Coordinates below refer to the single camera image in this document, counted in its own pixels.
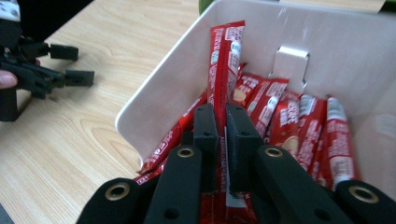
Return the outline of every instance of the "white plastic bin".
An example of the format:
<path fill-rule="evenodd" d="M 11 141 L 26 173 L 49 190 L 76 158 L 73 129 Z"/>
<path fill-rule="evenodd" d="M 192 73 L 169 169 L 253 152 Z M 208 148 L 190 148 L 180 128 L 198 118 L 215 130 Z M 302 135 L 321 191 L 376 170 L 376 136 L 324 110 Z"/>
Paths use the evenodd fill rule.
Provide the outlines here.
<path fill-rule="evenodd" d="M 246 21 L 241 62 L 267 76 L 280 47 L 309 53 L 304 92 L 346 108 L 362 179 L 396 199 L 396 17 L 260 1 L 217 1 L 121 110 L 118 132 L 145 159 L 205 89 L 212 26 Z"/>

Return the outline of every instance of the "white label on wrapper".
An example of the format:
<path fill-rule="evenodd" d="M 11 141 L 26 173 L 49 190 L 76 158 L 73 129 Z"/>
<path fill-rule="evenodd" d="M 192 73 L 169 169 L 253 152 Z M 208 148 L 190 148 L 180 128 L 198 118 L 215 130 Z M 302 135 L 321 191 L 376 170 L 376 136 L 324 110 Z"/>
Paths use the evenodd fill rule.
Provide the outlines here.
<path fill-rule="evenodd" d="M 300 100 L 300 111 L 299 117 L 301 116 L 308 116 L 311 114 L 312 109 L 314 107 L 315 97 L 310 95 L 303 95 Z"/>
<path fill-rule="evenodd" d="M 350 157 L 333 157 L 330 159 L 330 167 L 332 168 L 334 187 L 353 176 L 353 161 Z"/>
<path fill-rule="evenodd" d="M 331 97 L 327 101 L 327 120 L 329 119 L 340 119 L 347 120 L 344 107 L 338 102 L 337 99 Z"/>

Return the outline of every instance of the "finger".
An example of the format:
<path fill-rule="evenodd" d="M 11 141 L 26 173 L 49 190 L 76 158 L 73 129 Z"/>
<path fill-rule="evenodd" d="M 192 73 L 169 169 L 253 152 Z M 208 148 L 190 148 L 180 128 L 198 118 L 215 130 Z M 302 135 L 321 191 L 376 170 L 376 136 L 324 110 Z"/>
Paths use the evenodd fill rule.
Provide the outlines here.
<path fill-rule="evenodd" d="M 14 74 L 8 71 L 0 71 L 0 90 L 14 87 L 18 84 L 17 78 Z"/>

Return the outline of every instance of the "wood grain surface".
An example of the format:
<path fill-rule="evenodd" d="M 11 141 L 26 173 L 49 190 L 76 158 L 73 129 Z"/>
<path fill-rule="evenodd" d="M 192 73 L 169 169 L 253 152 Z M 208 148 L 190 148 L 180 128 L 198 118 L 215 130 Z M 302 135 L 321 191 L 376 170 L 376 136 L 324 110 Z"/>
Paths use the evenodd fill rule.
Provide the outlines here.
<path fill-rule="evenodd" d="M 21 93 L 21 117 L 0 123 L 0 204 L 15 223 L 74 223 L 107 180 L 136 176 L 139 157 L 115 118 L 197 18 L 195 0 L 95 0 L 48 39 L 78 47 L 79 60 L 43 66 L 94 70 L 95 80 L 46 100 Z"/>

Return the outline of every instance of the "red wrapper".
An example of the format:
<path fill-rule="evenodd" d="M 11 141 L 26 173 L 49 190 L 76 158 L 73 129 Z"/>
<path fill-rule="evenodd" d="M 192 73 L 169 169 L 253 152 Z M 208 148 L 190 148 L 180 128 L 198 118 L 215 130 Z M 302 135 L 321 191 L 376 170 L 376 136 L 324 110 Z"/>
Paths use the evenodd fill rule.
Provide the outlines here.
<path fill-rule="evenodd" d="M 268 144 L 285 148 L 294 158 L 298 151 L 299 95 L 284 91 L 269 126 Z"/>
<path fill-rule="evenodd" d="M 219 134 L 217 184 L 219 193 L 214 195 L 215 223 L 226 219 L 227 161 L 225 144 L 226 103 L 232 100 L 238 77 L 239 57 L 242 46 L 244 21 L 236 21 L 212 27 L 210 43 L 207 101 L 213 105 Z"/>
<path fill-rule="evenodd" d="M 192 104 L 192 106 L 183 114 L 178 120 L 175 126 L 169 131 L 165 138 L 161 141 L 154 152 L 145 159 L 143 166 L 139 174 L 143 174 L 146 171 L 155 169 L 160 162 L 162 162 L 169 154 L 170 150 L 180 144 L 181 135 L 191 128 L 194 117 L 194 110 L 196 107 L 206 103 L 207 93 L 201 94 L 201 96 Z"/>
<path fill-rule="evenodd" d="M 358 178 L 358 171 L 344 108 L 334 97 L 330 97 L 327 103 L 324 147 L 334 180 L 332 188 L 335 188 L 341 181 Z"/>
<path fill-rule="evenodd" d="M 318 148 L 322 126 L 326 118 L 327 102 L 311 95 L 303 95 L 299 115 L 299 152 L 297 161 L 307 171 Z"/>
<path fill-rule="evenodd" d="M 233 93 L 233 103 L 240 105 L 245 108 L 245 106 L 250 101 L 253 92 L 256 90 L 264 78 L 250 73 L 245 73 L 236 82 L 235 92 Z"/>
<path fill-rule="evenodd" d="M 312 176 L 312 178 L 318 182 L 318 173 L 320 169 L 320 163 L 323 156 L 323 139 L 319 139 L 318 147 L 315 150 L 314 158 L 312 159 L 311 164 L 308 167 L 308 174 Z"/>
<path fill-rule="evenodd" d="M 327 142 L 327 133 L 325 128 L 319 140 L 319 143 L 321 143 L 321 145 L 319 145 L 317 149 L 318 157 L 316 158 L 316 160 L 318 160 L 318 164 L 317 164 L 318 173 L 316 176 L 315 174 L 312 174 L 311 176 L 314 176 L 314 179 L 321 186 L 327 189 L 331 189 L 334 180 L 332 179 L 332 171 L 329 164 L 329 158 L 327 157 L 329 150 L 325 147 L 327 145 L 326 142 Z"/>
<path fill-rule="evenodd" d="M 163 173 L 163 168 L 166 164 L 167 158 L 165 158 L 165 160 L 163 160 L 160 165 L 153 171 L 147 171 L 144 174 L 137 176 L 134 181 L 138 184 L 138 185 L 142 185 L 148 181 L 150 181 L 150 179 L 160 175 Z"/>
<path fill-rule="evenodd" d="M 277 103 L 288 83 L 289 81 L 283 78 L 266 78 L 251 96 L 246 109 L 261 136 L 264 136 Z"/>

